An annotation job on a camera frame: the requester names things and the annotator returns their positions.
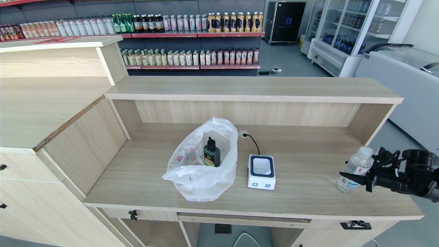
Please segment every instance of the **black bottle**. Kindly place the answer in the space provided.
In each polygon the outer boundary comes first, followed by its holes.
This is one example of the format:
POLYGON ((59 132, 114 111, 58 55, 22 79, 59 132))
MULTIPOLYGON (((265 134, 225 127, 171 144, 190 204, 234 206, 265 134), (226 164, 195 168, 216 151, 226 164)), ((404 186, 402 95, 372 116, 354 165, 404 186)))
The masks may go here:
POLYGON ((211 167, 219 167, 221 163, 220 149, 216 147, 215 140, 209 137, 204 146, 204 164, 211 167))

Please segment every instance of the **drawer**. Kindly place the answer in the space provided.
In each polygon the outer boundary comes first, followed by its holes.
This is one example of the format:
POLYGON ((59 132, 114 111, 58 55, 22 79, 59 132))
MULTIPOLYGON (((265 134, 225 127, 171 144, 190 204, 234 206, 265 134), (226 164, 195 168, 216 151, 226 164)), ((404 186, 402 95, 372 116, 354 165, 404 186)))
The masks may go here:
POLYGON ((5 165, 4 169, 0 171, 0 177, 60 182, 39 160, 33 150, 15 149, 14 152, 5 152, 4 150, 0 149, 0 165, 5 165))
MULTIPOLYGON (((350 225, 351 221, 348 220, 311 220, 311 222, 306 227, 307 229, 336 229, 336 230, 344 230, 342 228, 341 222, 346 222, 350 225)), ((387 230, 392 227, 394 224, 399 221, 368 221, 365 220, 366 223, 370 223, 372 230, 387 230)))
POLYGON ((178 213, 178 218, 183 222, 231 224, 231 225, 256 225, 283 228, 306 228, 307 219, 272 218, 256 216, 238 216, 222 214, 191 214, 178 213))
MULTIPOLYGON (((108 214, 111 218, 121 218, 121 219, 129 219, 131 215, 128 209, 119 209, 119 208, 103 208, 102 210, 108 214)), ((178 221, 176 212, 168 212, 168 211, 148 211, 148 210, 136 210, 137 219, 140 220, 156 220, 156 221, 178 221)))

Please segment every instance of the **cabinet door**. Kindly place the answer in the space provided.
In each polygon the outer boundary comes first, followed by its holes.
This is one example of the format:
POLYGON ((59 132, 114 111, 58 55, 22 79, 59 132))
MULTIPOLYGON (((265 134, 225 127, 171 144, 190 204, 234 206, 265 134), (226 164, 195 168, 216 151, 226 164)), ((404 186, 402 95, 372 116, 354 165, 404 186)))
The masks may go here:
POLYGON ((384 231, 305 229, 291 247, 360 247, 384 231))
POLYGON ((56 243, 38 232, 38 230, 15 217, 7 209, 0 209, 0 235, 25 241, 56 245, 56 243))
POLYGON ((62 183, 2 178, 0 195, 10 213, 58 246, 125 246, 62 183))

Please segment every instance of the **black cable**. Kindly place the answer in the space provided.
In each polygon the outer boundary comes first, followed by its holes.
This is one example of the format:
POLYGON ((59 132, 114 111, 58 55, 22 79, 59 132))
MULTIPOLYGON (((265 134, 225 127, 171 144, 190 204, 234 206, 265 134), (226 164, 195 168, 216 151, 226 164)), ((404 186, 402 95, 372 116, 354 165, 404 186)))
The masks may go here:
POLYGON ((258 155, 261 155, 261 153, 259 152, 259 147, 258 147, 258 144, 255 142, 255 140, 253 139, 253 137, 251 136, 251 135, 249 135, 249 134, 242 134, 242 136, 244 136, 244 137, 247 137, 247 136, 249 136, 252 140, 253 140, 253 142, 255 143, 255 145, 256 145, 256 148, 258 149, 258 155))

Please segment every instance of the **black handle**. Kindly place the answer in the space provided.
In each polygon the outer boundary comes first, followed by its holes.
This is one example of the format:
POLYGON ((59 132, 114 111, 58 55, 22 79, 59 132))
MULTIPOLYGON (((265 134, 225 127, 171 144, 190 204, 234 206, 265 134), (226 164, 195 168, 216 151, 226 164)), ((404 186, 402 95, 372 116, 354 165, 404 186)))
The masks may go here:
POLYGON ((371 224, 364 221, 351 221, 349 225, 347 222, 341 222, 340 224, 344 230, 372 230, 371 224))
POLYGON ((128 213, 130 214, 130 219, 131 220, 137 221, 138 217, 136 217, 137 216, 137 211, 136 210, 130 211, 128 213))

